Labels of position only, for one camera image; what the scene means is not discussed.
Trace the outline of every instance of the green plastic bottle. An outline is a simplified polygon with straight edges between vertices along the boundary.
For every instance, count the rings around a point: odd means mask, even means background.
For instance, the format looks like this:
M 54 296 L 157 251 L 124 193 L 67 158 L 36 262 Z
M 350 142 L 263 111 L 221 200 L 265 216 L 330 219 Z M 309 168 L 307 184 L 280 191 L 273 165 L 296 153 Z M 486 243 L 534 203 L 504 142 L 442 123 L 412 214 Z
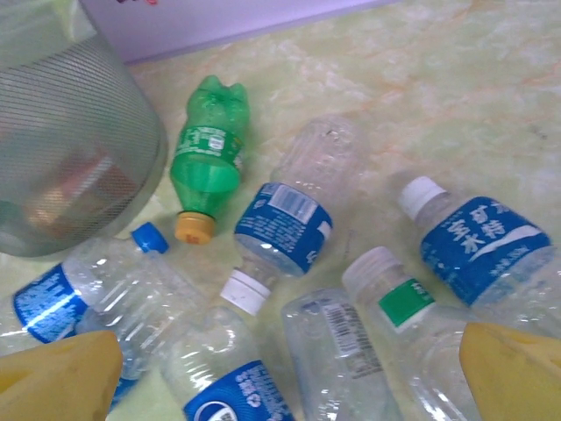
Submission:
M 240 83 L 227 87 L 207 76 L 189 98 L 187 113 L 170 171 L 183 208 L 175 237 L 205 244 L 214 235 L 217 213 L 241 181 L 247 93 Z

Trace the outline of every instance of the light green marble table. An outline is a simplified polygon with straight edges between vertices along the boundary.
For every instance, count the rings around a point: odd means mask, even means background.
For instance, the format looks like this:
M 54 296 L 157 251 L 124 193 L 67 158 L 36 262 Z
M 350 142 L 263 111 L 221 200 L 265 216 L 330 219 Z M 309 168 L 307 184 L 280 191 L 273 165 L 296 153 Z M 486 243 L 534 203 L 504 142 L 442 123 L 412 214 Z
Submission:
M 177 246 L 170 260 L 209 298 L 239 263 L 231 230 L 290 139 L 310 118 L 343 113 L 371 147 L 357 179 L 358 214 L 336 221 L 314 270 L 274 291 L 251 321 L 265 363 L 303 420 L 279 317 L 299 295 L 338 286 L 344 267 L 373 246 L 391 247 L 438 300 L 459 305 L 422 265 L 411 224 L 384 183 L 417 166 L 449 188 L 494 196 L 561 240 L 561 3 L 558 0 L 420 0 L 278 32 L 131 69 L 169 133 L 170 158 L 184 105 L 207 74 L 242 82 L 252 106 L 243 188 L 208 246 Z M 180 206 L 167 177 L 131 226 L 154 220 L 173 231 Z M 8 294 L 51 261 L 0 256 Z M 419 419 L 387 349 L 373 339 L 407 420 Z M 182 419 L 157 373 L 111 415 L 118 420 Z

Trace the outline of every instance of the plastic bottle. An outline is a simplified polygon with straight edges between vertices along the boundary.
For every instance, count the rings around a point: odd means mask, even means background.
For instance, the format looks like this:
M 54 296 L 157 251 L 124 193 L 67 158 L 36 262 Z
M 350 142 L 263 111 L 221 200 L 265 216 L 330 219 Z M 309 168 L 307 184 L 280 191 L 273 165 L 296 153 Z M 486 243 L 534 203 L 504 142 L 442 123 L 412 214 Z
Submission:
M 144 253 L 164 253 L 167 242 L 147 223 L 132 239 L 93 238 L 60 264 L 0 302 L 0 356 L 75 335 L 86 309 L 124 279 Z
M 170 176 L 183 212 L 175 237 L 192 244 L 212 239 L 215 218 L 241 180 L 241 150 L 249 125 L 243 85 L 225 87 L 207 76 L 187 104 Z
M 215 307 L 169 343 L 160 353 L 160 371 L 189 421 L 294 421 L 233 311 Z
M 308 421 L 396 421 L 383 368 L 343 289 L 320 289 L 282 309 Z
M 174 323 L 198 318 L 206 300 L 192 282 L 179 276 L 154 252 L 137 266 L 142 279 L 120 282 L 88 308 L 77 333 L 109 330 L 123 352 L 123 371 L 111 402 L 113 409 L 151 366 L 152 356 L 169 339 Z
M 424 262 L 481 318 L 561 338 L 561 263 L 538 226 L 485 196 L 397 175 Z
M 310 121 L 235 228 L 243 263 L 221 296 L 257 314 L 281 275 L 306 274 L 342 218 L 361 160 L 357 127 L 338 116 Z
M 480 419 L 458 355 L 466 323 L 476 320 L 470 311 L 435 303 L 385 247 L 356 259 L 343 284 L 387 339 L 424 419 Z

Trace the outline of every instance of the blue bottle cap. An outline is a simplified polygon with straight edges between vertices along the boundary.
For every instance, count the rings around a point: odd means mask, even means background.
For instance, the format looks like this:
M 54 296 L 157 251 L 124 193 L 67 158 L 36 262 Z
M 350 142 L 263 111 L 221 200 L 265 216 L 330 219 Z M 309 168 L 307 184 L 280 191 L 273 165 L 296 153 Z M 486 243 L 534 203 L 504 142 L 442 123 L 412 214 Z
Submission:
M 141 225 L 131 232 L 131 236 L 144 253 L 155 250 L 163 254 L 169 248 L 166 239 L 152 222 Z

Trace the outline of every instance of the bottle label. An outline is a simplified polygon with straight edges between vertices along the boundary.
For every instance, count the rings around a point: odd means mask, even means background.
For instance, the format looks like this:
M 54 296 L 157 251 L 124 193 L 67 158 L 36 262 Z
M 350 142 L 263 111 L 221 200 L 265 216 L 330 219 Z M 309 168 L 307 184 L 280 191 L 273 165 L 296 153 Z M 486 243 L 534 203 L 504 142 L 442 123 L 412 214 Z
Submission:
M 332 228 L 329 214 L 314 199 L 286 184 L 268 182 L 245 210 L 235 233 L 271 245 L 307 273 Z M 263 255 L 261 247 L 252 251 Z M 267 257 L 276 256 L 270 253 Z M 282 265 L 281 260 L 272 263 Z
M 129 394 L 135 384 L 138 383 L 138 379 L 129 380 L 123 377 L 119 378 L 119 383 L 117 383 L 117 388 L 113 394 L 113 400 L 111 400 L 111 409 L 115 408 L 119 402 L 123 400 L 125 396 Z
M 432 295 L 416 279 L 409 279 L 388 292 L 378 304 L 399 332 L 407 327 L 408 320 L 434 302 Z
M 189 421 L 294 421 L 259 360 L 237 368 L 185 405 Z
M 75 325 L 88 308 L 57 265 L 13 297 L 24 329 L 44 344 L 74 336 Z
M 215 156 L 241 170 L 240 151 L 243 143 L 232 133 L 208 126 L 186 127 L 181 131 L 175 157 L 190 155 Z
M 489 197 L 475 197 L 427 234 L 421 255 L 471 305 L 517 261 L 550 245 L 547 234 L 526 218 Z
M 352 379 L 383 371 L 354 307 L 346 303 L 327 304 L 322 307 L 322 312 L 337 346 L 338 356 L 344 359 Z

